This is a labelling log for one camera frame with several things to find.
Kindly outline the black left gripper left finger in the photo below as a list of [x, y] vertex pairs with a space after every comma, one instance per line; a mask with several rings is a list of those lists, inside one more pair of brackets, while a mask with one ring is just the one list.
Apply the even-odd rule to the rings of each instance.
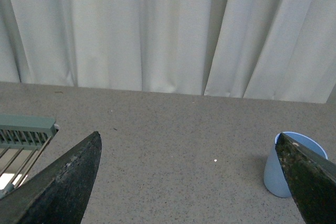
[[1, 223], [81, 223], [102, 143], [95, 131], [1, 199]]

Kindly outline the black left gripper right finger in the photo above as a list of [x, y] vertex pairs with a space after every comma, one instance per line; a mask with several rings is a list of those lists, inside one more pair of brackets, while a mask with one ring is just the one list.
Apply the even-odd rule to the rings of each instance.
[[285, 133], [275, 150], [304, 222], [335, 223], [335, 163]]

